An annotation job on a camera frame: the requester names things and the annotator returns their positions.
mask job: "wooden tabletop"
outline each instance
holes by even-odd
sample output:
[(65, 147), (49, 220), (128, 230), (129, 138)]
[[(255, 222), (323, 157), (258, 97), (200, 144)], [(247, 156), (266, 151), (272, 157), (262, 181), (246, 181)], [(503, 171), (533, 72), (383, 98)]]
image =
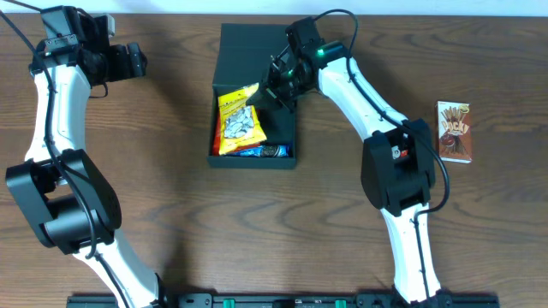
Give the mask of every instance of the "wooden tabletop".
[[(11, 15), (38, 43), (38, 15)], [(298, 110), (295, 170), (210, 169), (211, 81), (224, 22), (297, 16), (116, 15), (112, 42), (139, 42), (147, 77), (90, 100), (87, 152), (116, 190), (122, 228), (176, 291), (353, 293), (389, 288), (383, 218), (360, 185), (361, 142), (318, 94)], [(344, 43), (351, 20), (319, 30)], [(0, 169), (22, 162), (37, 94), (27, 47), (0, 26)], [(438, 279), (495, 292), (504, 307), (548, 305), (548, 20), (360, 18), (354, 56), (397, 110), (433, 125), (438, 100), (472, 104), (474, 161), (447, 163), (451, 198), (430, 216)], [(93, 93), (103, 90), (98, 87)], [(432, 191), (436, 204), (441, 177)], [(80, 261), (39, 244), (0, 186), (0, 306), (61, 307), (108, 289)]]

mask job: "yellow bag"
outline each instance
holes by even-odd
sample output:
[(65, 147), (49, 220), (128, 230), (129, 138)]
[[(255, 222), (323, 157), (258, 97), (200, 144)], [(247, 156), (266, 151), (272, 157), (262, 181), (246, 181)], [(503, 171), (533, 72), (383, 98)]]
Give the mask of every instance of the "yellow bag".
[(259, 125), (254, 106), (246, 106), (246, 101), (259, 89), (259, 84), (245, 86), (242, 89), (218, 98), (221, 118), (221, 142), (219, 155), (235, 149), (266, 140), (265, 132)]

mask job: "blue wrapper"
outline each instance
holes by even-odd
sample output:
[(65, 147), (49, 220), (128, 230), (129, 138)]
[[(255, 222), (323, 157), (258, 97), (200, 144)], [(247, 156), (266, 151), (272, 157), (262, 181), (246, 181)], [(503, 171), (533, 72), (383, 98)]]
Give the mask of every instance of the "blue wrapper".
[(232, 157), (288, 157), (287, 145), (260, 145), (251, 149), (225, 154)]

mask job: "open box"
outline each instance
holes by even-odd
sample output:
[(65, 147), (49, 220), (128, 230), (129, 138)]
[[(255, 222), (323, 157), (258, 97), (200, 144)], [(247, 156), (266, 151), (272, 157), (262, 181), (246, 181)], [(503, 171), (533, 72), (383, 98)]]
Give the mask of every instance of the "open box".
[(213, 106), (207, 162), (213, 168), (292, 169), (295, 167), (296, 110), (261, 110), (260, 126), (266, 134), (266, 144), (289, 145), (289, 157), (226, 157), (213, 156), (213, 140), (217, 126), (217, 98), (256, 82), (288, 44), (284, 25), (223, 24), (215, 76)]

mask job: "brown chocolate bar package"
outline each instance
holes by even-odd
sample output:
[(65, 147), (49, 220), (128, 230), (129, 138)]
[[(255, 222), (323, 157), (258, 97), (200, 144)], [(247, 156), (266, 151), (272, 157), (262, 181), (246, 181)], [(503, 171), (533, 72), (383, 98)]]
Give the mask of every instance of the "brown chocolate bar package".
[(444, 161), (472, 162), (470, 104), (438, 102), (438, 154)]

